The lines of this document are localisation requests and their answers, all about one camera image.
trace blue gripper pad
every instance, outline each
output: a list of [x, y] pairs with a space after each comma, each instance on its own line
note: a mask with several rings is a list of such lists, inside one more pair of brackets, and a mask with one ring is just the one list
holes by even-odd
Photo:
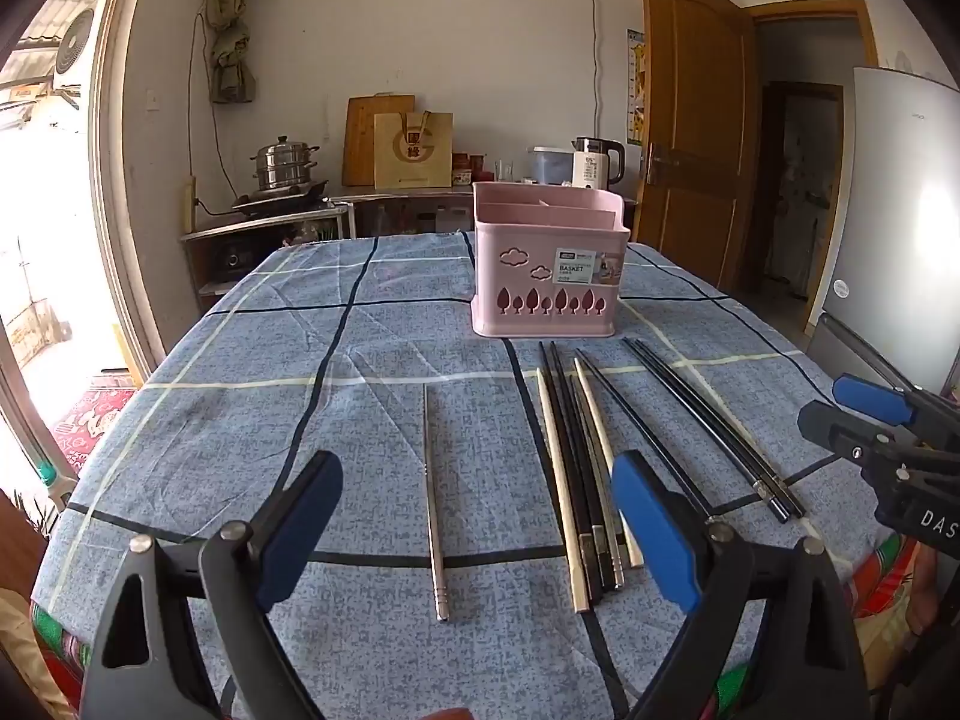
[[913, 408], [901, 392], [848, 373], [833, 382], [833, 397], [840, 405], [888, 425], [908, 425], [913, 418]]
[[340, 459], [331, 452], [318, 452], [282, 494], [277, 506], [289, 506], [289, 511], [260, 556], [256, 603], [264, 613], [293, 593], [343, 489]]
[[627, 525], [640, 543], [645, 565], [661, 595], [690, 613], [700, 601], [695, 539], [700, 536], [692, 511], [664, 487], [656, 472], [635, 450], [613, 461], [611, 492]]

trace paper bag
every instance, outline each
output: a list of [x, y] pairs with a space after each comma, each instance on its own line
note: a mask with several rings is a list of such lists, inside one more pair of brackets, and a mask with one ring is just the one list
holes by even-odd
[[452, 113], [378, 113], [373, 117], [376, 189], [448, 187], [452, 161]]

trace cloud cutout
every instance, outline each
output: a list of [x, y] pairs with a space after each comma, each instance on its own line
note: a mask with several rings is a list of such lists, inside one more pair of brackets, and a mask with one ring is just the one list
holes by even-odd
[[520, 251], [516, 247], [504, 251], [503, 254], [500, 255], [500, 261], [504, 265], [509, 265], [511, 268], [517, 268], [518, 266], [526, 265], [529, 260], [530, 255], [525, 251]]

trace pink plastic basket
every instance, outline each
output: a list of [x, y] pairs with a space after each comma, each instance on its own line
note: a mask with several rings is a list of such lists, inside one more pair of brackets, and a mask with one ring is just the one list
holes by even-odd
[[613, 335], [630, 233], [611, 191], [473, 185], [473, 330], [500, 338]]

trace blue checkered tablecloth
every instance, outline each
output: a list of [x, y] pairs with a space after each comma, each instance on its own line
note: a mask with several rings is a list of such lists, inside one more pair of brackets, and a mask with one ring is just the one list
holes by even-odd
[[[643, 569], [591, 613], [573, 613], [544, 476], [536, 341], [474, 335], [473, 293], [469, 235], [275, 252], [197, 323], [96, 448], [35, 601], [92, 641], [131, 533], [209, 536], [249, 518], [277, 480], [324, 448], [343, 462], [343, 497], [271, 621], [327, 717], [415, 718], [458, 706], [478, 720], [624, 712], [682, 615]], [[627, 253], [616, 326], [722, 401], [792, 482], [808, 522], [776, 523], [618, 338], [560, 349], [581, 346], [611, 375], [743, 536], [793, 545], [817, 533], [848, 576], [875, 542], [874, 495], [796, 427], [800, 406], [829, 391], [827, 376], [743, 306], [639, 245]], [[424, 382], [451, 598], [445, 625], [435, 620], [427, 557]], [[614, 451], [643, 448], [595, 389]], [[229, 674], [212, 619], [205, 602], [192, 610], [220, 691]], [[732, 661], [744, 658], [759, 619], [748, 608]], [[245, 716], [240, 697], [232, 710]]]

